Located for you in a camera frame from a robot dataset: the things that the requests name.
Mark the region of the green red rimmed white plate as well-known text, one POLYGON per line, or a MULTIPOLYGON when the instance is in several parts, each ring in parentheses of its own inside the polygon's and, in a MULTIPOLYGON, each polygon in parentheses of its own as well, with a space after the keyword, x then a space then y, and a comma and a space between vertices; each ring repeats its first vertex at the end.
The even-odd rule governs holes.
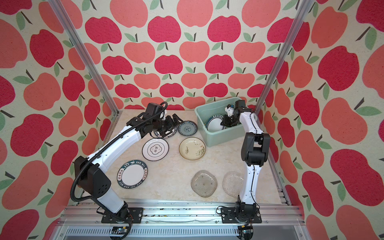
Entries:
POLYGON ((224 116, 220 114, 215 114, 209 117, 205 123, 207 130, 211 133, 224 130, 225 126, 222 125, 223 119, 224 116))

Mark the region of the green circuit board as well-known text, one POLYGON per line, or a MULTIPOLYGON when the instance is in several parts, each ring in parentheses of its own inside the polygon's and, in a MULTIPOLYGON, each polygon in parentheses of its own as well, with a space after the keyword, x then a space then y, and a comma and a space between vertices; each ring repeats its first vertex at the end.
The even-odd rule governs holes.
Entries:
POLYGON ((130 232, 131 228, 124 226, 124 227, 113 227, 111 230, 112 235, 124 235, 128 234, 130 232))

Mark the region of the right aluminium frame post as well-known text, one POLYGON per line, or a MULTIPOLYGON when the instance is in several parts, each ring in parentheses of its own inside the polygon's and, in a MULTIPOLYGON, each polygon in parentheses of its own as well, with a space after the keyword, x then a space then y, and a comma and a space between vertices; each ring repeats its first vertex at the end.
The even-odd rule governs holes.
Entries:
POLYGON ((292 26, 288 32, 288 35, 286 37, 286 40, 284 41, 280 51, 279 55, 277 57, 277 60, 275 61, 275 64, 272 68, 271 73, 267 77, 267 81, 265 84, 265 87, 261 93, 261 96, 258 98, 257 105, 255 108, 255 112, 258 113, 260 109, 262 108, 263 104, 265 103, 265 100, 268 96, 268 93, 272 87, 273 82, 277 78, 278 73, 281 70, 281 67, 285 61, 286 56, 289 54, 290 50, 293 50, 293 42, 296 39, 300 28, 306 19, 306 16, 308 15, 310 8, 312 7, 312 4, 315 3, 313 0, 305 0, 301 1, 301 5, 299 6, 298 12, 293 20, 292 26))

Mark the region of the mint green plastic bin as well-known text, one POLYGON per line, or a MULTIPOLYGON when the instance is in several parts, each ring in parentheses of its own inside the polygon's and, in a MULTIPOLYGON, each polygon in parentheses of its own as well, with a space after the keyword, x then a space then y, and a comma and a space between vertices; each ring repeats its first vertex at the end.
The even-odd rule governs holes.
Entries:
POLYGON ((196 107, 195 114, 198 120, 199 131, 208 147, 223 144, 240 137, 257 139, 263 134, 263 131, 257 124, 256 115, 246 106, 244 100, 237 97, 196 107), (240 124, 225 127, 224 130, 218 132, 209 132, 205 126, 206 121, 215 114, 223 115, 225 119, 225 115, 227 115, 225 107, 227 105, 233 105, 234 113, 240 113, 240 124))

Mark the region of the black rimmed white plate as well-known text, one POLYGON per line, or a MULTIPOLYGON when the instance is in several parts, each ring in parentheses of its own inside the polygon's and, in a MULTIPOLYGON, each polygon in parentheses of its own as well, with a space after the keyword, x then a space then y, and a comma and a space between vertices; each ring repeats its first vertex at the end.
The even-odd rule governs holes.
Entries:
POLYGON ((154 135, 156 138, 168 139, 173 137, 177 133, 177 128, 174 128, 170 133, 167 133, 164 137, 160 134, 160 132, 155 131, 154 135))

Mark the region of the left aluminium frame post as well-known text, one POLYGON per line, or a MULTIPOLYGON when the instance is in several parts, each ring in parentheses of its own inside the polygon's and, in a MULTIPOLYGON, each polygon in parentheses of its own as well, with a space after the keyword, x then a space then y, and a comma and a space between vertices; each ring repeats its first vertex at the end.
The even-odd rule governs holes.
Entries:
POLYGON ((94 61, 92 60, 91 55, 89 54, 87 48, 85 47, 84 43, 82 42, 81 38, 79 37, 77 30, 75 26, 73 25, 70 16, 67 14, 64 5, 61 1, 48 1, 51 8, 53 9, 55 15, 57 16, 58 20, 60 21, 62 27, 66 31, 66 33, 69 36, 69 39, 74 44, 74 47, 76 48, 80 58, 82 59, 83 63, 85 64, 85 67, 87 68, 89 74, 95 81, 95 84, 97 85, 99 91, 101 92, 101 95, 103 96, 104 100, 108 104, 109 108, 112 111, 112 114, 114 116, 119 115, 119 109, 116 105, 116 103, 113 100, 113 97, 111 96, 103 78, 101 77, 100 73, 98 72, 94 61))

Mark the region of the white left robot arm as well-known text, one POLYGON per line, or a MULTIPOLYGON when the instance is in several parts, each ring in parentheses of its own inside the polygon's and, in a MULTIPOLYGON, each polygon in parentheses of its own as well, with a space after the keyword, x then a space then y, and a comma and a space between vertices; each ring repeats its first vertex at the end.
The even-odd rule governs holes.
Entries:
POLYGON ((134 222, 128 204, 111 187, 106 172, 128 148, 145 135, 155 131, 161 136, 169 135, 183 123, 177 114, 141 113, 127 122, 123 130, 106 145, 88 157, 78 157, 75 162, 75 180, 71 186, 70 198, 74 202, 94 201, 104 212, 103 223, 129 224, 134 222))

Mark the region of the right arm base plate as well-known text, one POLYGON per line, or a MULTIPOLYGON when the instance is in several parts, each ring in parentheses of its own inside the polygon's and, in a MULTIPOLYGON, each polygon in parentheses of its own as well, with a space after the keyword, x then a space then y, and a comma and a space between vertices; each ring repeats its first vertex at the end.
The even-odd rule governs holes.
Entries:
POLYGON ((261 224, 263 222, 260 208, 246 205, 244 208, 222 207, 219 212, 223 224, 261 224))

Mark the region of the clear glass plate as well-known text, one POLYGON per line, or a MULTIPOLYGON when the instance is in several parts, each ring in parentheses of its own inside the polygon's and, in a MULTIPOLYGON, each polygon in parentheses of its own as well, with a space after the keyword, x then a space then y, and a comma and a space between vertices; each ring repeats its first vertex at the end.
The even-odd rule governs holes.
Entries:
POLYGON ((222 186, 225 193, 233 198, 237 198, 243 187, 243 176, 235 171, 227 172, 223 178, 222 186))

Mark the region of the grey glass plate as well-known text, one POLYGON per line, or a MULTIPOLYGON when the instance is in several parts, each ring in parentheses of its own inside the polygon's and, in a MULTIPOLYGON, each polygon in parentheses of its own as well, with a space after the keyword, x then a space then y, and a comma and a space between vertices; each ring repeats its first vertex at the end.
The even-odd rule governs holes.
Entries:
POLYGON ((216 177, 206 170, 196 172, 191 180, 192 190, 203 198, 210 197, 216 191, 217 186, 216 177))

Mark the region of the aluminium frame post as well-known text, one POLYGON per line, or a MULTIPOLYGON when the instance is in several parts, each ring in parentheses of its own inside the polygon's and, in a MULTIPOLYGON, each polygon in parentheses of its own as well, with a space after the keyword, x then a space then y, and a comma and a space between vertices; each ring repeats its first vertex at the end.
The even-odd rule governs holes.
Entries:
POLYGON ((313 0, 305 0, 301 1, 301 5, 299 6, 298 12, 293 20, 292 26, 288 32, 288 35, 286 37, 286 40, 284 41, 280 51, 279 55, 277 57, 277 60, 275 61, 275 64, 272 68, 271 73, 267 77, 267 81, 265 84, 265 87, 261 93, 261 96, 258 98, 257 105, 255 108, 255 112, 258 113, 260 109, 262 108, 263 104, 265 103, 265 100, 268 96, 268 93, 272 87, 273 82, 277 78, 278 73, 281 70, 281 67, 285 61, 286 56, 289 54, 290 50, 293 50, 293 42, 296 39, 300 28, 306 19, 306 16, 308 15, 310 8, 312 7, 312 4, 315 3, 313 0))
POLYGON ((113 97, 111 96, 103 78, 101 77, 100 73, 98 72, 94 61, 92 60, 91 55, 89 54, 87 48, 85 47, 84 43, 82 42, 81 38, 79 37, 77 30, 75 26, 73 25, 70 16, 67 14, 64 5, 61 1, 48 1, 51 8, 53 9, 55 15, 57 16, 58 20, 60 21, 62 27, 66 31, 66 33, 69 36, 69 39, 74 44, 74 47, 76 48, 80 58, 82 59, 83 63, 85 64, 85 67, 87 68, 89 74, 95 81, 95 84, 97 85, 99 91, 101 92, 101 95, 103 96, 104 100, 108 104, 109 108, 112 111, 112 114, 114 116, 119 115, 119 109, 116 105, 116 103, 113 100, 113 97))

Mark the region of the small blue patterned plate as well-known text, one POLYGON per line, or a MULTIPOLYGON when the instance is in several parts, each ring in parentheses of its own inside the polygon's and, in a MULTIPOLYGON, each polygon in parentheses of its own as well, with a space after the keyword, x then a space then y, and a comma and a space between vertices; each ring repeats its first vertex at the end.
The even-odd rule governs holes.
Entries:
POLYGON ((178 132, 184 137, 190 137, 196 134, 198 126, 193 121, 185 121, 178 126, 178 132))

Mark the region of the dark rimmed hao mei plate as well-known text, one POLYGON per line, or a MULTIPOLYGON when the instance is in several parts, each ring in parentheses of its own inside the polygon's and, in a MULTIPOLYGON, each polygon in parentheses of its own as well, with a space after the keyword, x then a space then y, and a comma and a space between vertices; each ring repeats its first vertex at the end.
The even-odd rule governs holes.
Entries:
POLYGON ((134 189, 148 176, 148 166, 140 160, 132 160, 122 165, 117 173, 117 182, 124 189, 134 189))

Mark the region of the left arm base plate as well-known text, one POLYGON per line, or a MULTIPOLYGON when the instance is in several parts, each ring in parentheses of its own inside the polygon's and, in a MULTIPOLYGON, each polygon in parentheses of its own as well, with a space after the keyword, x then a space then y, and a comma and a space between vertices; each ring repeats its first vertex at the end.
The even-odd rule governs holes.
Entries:
POLYGON ((143 217, 143 208, 123 208, 116 216, 103 213, 101 223, 103 224, 140 224, 143 217))

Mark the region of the white plate with green rings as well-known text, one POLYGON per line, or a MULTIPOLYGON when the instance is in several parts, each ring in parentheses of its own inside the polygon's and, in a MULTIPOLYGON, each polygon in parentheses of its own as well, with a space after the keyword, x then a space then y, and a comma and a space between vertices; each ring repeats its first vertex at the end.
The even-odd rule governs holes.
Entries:
POLYGON ((143 148, 143 157, 148 161, 159 161, 162 160, 169 152, 169 144, 163 139, 151 139, 147 141, 143 148))

